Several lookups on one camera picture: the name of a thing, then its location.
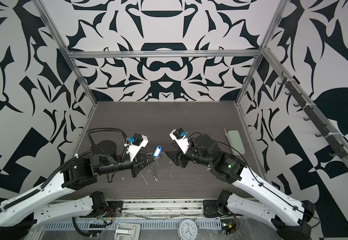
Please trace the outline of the mint green glasses case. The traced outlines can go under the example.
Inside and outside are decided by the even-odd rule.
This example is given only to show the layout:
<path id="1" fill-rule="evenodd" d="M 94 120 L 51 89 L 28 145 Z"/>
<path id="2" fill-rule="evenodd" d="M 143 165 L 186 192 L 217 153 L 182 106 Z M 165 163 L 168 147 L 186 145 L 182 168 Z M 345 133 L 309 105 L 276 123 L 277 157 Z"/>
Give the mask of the mint green glasses case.
<path id="1" fill-rule="evenodd" d="M 235 156 L 244 156 L 246 153 L 243 140 L 238 130 L 227 131 L 224 128 L 225 136 L 229 142 L 230 149 Z"/>

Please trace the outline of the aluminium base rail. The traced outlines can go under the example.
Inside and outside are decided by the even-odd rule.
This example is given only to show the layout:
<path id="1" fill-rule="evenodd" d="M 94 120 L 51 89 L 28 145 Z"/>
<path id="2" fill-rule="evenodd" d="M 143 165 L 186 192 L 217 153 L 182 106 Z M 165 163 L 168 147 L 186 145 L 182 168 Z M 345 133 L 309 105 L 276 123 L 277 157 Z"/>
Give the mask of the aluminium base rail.
<path id="1" fill-rule="evenodd" d="M 123 199 L 117 207 L 117 199 L 107 199 L 107 213 L 114 217 L 129 218 L 176 218 L 182 216 L 201 217 L 204 213 L 204 198 L 190 199 Z"/>

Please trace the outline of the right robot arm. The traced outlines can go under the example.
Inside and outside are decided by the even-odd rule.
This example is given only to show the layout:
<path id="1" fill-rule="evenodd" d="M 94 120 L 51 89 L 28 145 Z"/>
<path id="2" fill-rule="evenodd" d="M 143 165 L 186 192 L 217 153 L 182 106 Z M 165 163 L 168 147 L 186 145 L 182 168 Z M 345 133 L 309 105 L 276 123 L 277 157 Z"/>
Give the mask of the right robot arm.
<path id="1" fill-rule="evenodd" d="M 255 201 L 245 200 L 223 190 L 217 200 L 220 209 L 268 225 L 284 240 L 310 239 L 312 226 L 309 222 L 315 213 L 312 202 L 284 194 L 256 174 L 243 157 L 222 151 L 209 135 L 190 139 L 187 132 L 174 129 L 169 136 L 178 147 L 166 154 L 177 166 L 185 168 L 189 162 L 208 166 L 217 179 L 255 198 Z"/>

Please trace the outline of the blue plastic key tag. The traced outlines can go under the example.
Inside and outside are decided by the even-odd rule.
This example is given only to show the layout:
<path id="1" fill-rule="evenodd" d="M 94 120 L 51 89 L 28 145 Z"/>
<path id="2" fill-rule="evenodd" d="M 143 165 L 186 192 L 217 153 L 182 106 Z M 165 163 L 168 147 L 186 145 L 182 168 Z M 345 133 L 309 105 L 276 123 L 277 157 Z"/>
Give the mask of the blue plastic key tag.
<path id="1" fill-rule="evenodd" d="M 162 147 L 157 146 L 155 151 L 153 152 L 153 158 L 158 158 L 162 152 Z"/>

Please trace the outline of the small green circuit board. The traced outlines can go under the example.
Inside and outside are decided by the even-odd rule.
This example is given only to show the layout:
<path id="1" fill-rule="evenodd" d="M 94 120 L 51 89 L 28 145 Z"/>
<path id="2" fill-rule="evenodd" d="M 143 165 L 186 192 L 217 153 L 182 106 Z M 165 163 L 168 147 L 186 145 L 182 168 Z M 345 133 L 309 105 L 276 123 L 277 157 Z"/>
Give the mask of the small green circuit board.
<path id="1" fill-rule="evenodd" d="M 224 218 L 221 219 L 221 232 L 225 235 L 231 235 L 238 230 L 240 222 L 238 218 Z"/>

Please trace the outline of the white table clock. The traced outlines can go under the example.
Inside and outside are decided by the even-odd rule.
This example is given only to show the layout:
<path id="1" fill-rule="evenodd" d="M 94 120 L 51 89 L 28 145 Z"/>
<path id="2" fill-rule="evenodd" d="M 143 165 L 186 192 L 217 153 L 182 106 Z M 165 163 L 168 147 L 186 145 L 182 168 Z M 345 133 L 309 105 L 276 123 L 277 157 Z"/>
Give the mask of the white table clock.
<path id="1" fill-rule="evenodd" d="M 199 233 L 197 224 L 191 219 L 183 219 L 177 226 L 180 240 L 195 240 L 201 234 Z"/>

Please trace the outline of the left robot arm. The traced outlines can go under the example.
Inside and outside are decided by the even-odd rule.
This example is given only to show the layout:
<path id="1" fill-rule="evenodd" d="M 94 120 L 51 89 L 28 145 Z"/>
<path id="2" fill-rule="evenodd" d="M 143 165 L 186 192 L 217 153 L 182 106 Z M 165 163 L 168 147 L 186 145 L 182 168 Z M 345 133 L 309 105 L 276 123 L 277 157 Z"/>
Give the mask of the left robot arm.
<path id="1" fill-rule="evenodd" d="M 128 137 L 117 128 L 94 128 L 86 132 L 90 149 L 61 164 L 45 182 L 11 199 L 0 199 L 0 240 L 20 240 L 31 230 L 66 218 L 96 218 L 106 215 L 104 193 L 95 191 L 83 198 L 55 204 L 54 200 L 97 182 L 105 175 L 112 183 L 116 172 L 130 170 L 136 177 L 159 158 L 162 147 L 142 151 L 149 140 Z"/>

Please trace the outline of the white plastic hinge block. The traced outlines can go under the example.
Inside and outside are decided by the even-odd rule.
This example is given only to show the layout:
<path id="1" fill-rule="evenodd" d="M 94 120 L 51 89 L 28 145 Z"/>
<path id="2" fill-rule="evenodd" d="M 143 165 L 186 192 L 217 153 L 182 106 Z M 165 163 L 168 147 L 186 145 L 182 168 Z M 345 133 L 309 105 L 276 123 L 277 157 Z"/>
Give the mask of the white plastic hinge block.
<path id="1" fill-rule="evenodd" d="M 115 230 L 115 240 L 139 240 L 140 224 L 118 223 Z"/>

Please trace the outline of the perforated metal crescent plate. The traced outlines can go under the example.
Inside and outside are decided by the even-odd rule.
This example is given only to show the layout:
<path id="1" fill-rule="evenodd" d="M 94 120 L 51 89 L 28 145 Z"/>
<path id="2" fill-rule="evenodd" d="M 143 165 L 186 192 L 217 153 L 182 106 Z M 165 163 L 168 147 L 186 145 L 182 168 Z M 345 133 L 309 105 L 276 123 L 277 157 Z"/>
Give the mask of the perforated metal crescent plate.
<path id="1" fill-rule="evenodd" d="M 160 177 L 169 169 L 171 160 L 166 153 L 161 153 L 158 157 L 153 158 L 153 160 L 154 161 L 148 166 L 148 172 L 151 173 L 153 179 L 158 182 Z"/>

